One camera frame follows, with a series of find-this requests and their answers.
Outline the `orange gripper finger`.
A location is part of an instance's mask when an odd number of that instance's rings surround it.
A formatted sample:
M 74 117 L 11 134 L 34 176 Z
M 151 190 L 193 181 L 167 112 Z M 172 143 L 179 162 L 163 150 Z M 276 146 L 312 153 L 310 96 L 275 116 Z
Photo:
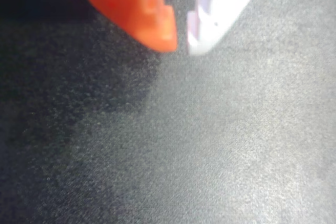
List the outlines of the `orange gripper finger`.
M 158 52 L 177 49 L 174 10 L 165 0 L 88 0 L 132 38 Z

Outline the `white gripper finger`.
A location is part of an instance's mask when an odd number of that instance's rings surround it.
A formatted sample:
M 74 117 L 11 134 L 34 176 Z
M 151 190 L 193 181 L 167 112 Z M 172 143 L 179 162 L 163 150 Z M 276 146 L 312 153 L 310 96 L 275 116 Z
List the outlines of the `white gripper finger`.
M 251 0 L 195 0 L 187 13 L 187 50 L 191 56 L 210 52 Z

